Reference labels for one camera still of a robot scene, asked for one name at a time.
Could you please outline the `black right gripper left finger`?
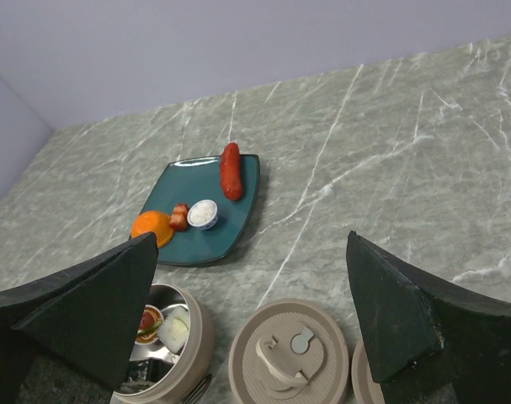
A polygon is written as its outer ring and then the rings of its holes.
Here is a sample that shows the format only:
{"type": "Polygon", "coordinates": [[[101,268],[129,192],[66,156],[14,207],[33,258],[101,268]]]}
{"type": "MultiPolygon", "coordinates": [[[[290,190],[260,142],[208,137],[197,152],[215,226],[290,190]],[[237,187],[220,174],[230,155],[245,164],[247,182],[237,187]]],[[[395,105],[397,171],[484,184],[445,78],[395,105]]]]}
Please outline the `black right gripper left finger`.
{"type": "Polygon", "coordinates": [[[0,403],[108,403],[157,266],[154,233],[0,291],[0,403]]]}

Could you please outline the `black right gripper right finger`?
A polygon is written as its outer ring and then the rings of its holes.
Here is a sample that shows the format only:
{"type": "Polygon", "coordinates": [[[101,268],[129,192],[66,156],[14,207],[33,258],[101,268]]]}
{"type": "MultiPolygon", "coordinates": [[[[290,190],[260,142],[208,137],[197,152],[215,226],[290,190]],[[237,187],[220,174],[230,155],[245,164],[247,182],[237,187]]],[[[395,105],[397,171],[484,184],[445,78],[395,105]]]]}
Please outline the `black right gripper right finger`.
{"type": "Polygon", "coordinates": [[[387,403],[511,403],[511,303],[354,231],[346,262],[371,376],[387,403]]]}

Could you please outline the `white sushi roll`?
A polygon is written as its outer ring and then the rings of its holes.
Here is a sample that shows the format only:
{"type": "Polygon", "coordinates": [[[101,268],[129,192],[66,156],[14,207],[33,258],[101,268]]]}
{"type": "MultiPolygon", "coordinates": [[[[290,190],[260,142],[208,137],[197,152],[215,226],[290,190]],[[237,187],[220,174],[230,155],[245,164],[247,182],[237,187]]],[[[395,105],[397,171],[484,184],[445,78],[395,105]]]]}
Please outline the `white sushi roll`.
{"type": "Polygon", "coordinates": [[[173,308],[157,329],[159,341],[173,354],[179,354],[187,342],[190,329],[189,311],[183,306],[173,308]]]}

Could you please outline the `orange half fruit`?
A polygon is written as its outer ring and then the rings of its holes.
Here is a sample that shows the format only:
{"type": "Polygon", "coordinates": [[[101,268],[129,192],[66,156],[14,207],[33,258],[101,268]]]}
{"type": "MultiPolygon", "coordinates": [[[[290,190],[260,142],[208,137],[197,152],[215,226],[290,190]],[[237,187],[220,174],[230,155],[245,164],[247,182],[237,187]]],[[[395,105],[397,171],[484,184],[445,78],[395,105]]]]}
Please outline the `orange half fruit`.
{"type": "Polygon", "coordinates": [[[171,216],[167,213],[156,210],[145,211],[134,220],[130,230],[130,237],[135,238],[152,232],[157,240],[157,248],[162,248],[174,236],[174,229],[170,226],[170,220],[171,216]]]}

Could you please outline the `red sausage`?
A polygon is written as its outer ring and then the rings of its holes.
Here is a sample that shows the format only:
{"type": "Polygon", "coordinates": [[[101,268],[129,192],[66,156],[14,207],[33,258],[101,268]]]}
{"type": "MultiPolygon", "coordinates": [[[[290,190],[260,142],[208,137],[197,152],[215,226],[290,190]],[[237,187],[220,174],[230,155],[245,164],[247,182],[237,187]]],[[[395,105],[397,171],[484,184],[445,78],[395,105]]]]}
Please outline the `red sausage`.
{"type": "Polygon", "coordinates": [[[243,196],[242,156],[236,142],[227,144],[221,154],[220,186],[229,200],[237,201],[243,196]]]}

